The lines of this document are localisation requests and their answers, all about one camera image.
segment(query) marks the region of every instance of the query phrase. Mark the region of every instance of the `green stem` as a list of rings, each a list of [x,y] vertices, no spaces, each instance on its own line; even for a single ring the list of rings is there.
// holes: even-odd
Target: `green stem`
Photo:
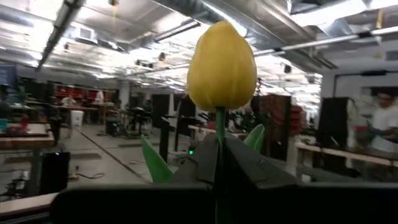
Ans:
[[[218,140],[218,147],[220,154],[224,153],[224,138],[225,138],[225,108],[216,109],[216,135]]]
[[[218,140],[218,160],[217,160],[217,176],[216,176],[216,223],[224,224],[227,220],[228,209],[225,202],[226,181],[225,181],[225,108],[216,108],[216,137]]]

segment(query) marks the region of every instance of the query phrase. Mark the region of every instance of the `white bucket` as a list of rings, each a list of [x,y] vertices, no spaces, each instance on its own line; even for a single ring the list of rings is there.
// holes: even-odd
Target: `white bucket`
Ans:
[[[83,116],[84,116],[83,111],[71,111],[70,112],[70,117],[71,117],[71,128],[76,128],[77,130],[81,130],[81,126],[83,125]]]

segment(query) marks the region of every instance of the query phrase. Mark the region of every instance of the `pillar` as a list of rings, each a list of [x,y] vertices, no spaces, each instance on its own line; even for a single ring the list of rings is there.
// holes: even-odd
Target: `pillar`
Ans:
[[[121,100],[121,108],[124,109],[124,105],[129,103],[130,99],[130,83],[119,82],[119,100]]]

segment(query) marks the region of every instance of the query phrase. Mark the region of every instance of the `ceiling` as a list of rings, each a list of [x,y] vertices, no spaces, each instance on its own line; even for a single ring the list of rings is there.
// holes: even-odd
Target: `ceiling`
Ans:
[[[62,0],[0,0],[0,60],[40,67],[63,7]],[[254,52],[333,37],[324,27],[301,26],[289,7],[286,0],[120,0],[117,7],[108,0],[86,0],[42,69],[185,91],[196,42],[219,19],[244,30]],[[397,13],[396,7],[387,8],[383,27],[396,26]],[[376,20],[374,10],[345,17],[352,32],[372,29]],[[260,89],[295,95],[311,107],[319,102],[317,73],[336,68],[330,52],[375,44],[350,42],[256,57]]]

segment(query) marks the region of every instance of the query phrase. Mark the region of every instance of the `yellow tulip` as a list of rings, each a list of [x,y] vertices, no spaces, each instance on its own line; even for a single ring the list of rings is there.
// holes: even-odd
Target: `yellow tulip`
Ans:
[[[235,110],[254,94],[257,68],[253,51],[228,22],[211,26],[197,43],[187,75],[190,98],[202,110]]]

